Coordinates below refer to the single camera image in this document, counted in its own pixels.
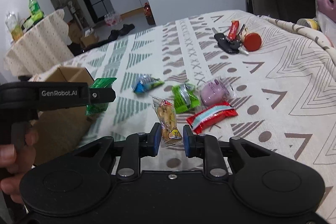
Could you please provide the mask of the person left hand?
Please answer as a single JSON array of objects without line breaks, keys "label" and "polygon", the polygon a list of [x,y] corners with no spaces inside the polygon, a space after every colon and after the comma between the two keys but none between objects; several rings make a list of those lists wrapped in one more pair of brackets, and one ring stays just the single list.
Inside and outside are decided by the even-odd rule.
[{"label": "person left hand", "polygon": [[13,175],[1,180],[1,191],[9,195],[15,203],[23,204],[19,184],[25,173],[33,166],[36,157],[34,145],[38,138],[37,130],[30,127],[25,134],[26,145],[19,152],[13,144],[1,145],[1,168],[5,168]]}]

